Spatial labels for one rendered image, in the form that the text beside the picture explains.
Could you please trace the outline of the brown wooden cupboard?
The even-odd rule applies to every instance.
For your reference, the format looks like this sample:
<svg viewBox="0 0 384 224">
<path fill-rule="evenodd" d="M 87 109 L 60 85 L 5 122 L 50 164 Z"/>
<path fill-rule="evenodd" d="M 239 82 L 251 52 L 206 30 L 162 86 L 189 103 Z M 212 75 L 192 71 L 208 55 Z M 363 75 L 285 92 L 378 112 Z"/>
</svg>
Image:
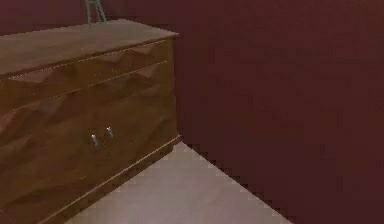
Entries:
<svg viewBox="0 0 384 224">
<path fill-rule="evenodd" d="M 176 36 L 125 19 L 0 36 L 0 224 L 65 224 L 170 150 Z"/>
</svg>

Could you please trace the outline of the green metal stand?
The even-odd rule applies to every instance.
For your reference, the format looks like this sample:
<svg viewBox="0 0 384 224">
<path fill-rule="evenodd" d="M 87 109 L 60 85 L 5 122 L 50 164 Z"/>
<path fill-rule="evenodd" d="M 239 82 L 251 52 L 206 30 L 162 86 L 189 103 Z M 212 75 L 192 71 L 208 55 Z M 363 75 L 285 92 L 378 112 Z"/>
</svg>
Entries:
<svg viewBox="0 0 384 224">
<path fill-rule="evenodd" d="M 98 23 L 106 21 L 106 16 L 105 16 L 102 4 L 101 4 L 101 0 L 85 0 L 85 5 L 86 5 L 88 24 L 92 23 L 91 7 L 94 7 L 94 9 L 95 9 Z"/>
</svg>

